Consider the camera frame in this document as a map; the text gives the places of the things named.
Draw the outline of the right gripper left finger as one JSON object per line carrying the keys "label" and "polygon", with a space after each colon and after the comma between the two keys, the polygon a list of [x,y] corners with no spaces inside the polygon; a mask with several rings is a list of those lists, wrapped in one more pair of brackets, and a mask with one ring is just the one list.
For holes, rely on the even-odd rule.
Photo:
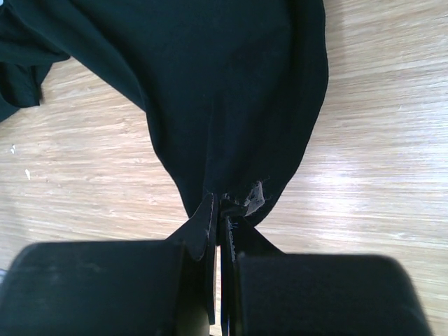
{"label": "right gripper left finger", "polygon": [[208,335],[218,203],[163,240],[31,244],[1,284],[2,335]]}

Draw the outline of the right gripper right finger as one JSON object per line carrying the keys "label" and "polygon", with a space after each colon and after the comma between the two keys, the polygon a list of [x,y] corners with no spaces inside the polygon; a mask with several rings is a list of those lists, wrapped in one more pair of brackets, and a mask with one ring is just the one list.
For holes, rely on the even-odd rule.
{"label": "right gripper right finger", "polygon": [[403,266],[385,255],[288,254],[220,203],[224,335],[430,335]]}

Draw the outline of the black t shirt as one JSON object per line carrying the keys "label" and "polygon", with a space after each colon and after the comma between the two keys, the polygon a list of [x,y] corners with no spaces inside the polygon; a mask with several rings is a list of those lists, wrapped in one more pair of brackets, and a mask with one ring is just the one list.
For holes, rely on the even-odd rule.
{"label": "black t shirt", "polygon": [[188,215],[213,193],[257,225],[323,105],[325,26],[322,1],[2,1],[1,117],[73,57],[146,113]]}

